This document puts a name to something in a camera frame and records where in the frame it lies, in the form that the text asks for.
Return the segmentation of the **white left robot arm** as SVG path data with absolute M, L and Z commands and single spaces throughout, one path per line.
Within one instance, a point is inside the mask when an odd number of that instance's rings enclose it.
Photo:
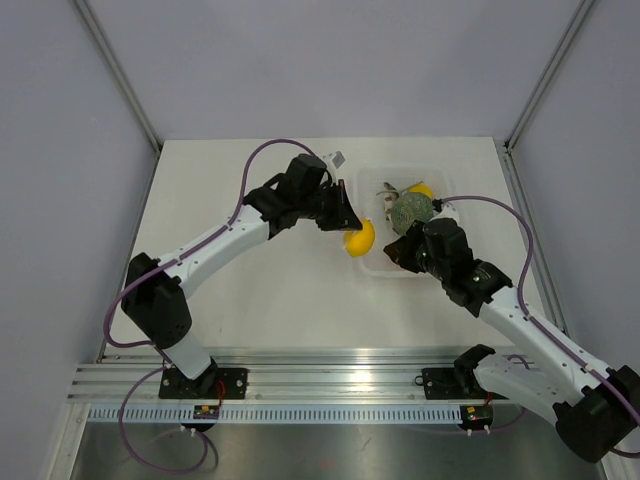
M 335 176 L 344 161 L 341 152 L 300 154 L 285 172 L 242 189 L 222 225 L 161 258 L 140 253 L 130 261 L 121 309 L 172 364 L 191 396 L 208 396 L 222 376 L 192 331 L 190 297 L 236 257 L 301 219 L 314 221 L 323 232 L 362 231 L 346 185 Z

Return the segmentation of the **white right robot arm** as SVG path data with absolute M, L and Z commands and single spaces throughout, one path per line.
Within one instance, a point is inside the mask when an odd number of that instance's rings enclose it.
M 511 279 L 474 257 L 451 218 L 415 222 L 385 254 L 400 268 L 436 278 L 449 299 L 508 338 L 532 368 L 512 366 L 478 344 L 454 362 L 454 384 L 466 396 L 482 390 L 519 403 L 555 427 L 579 458 L 599 462 L 639 426 L 639 376 L 614 369 L 536 317 Z

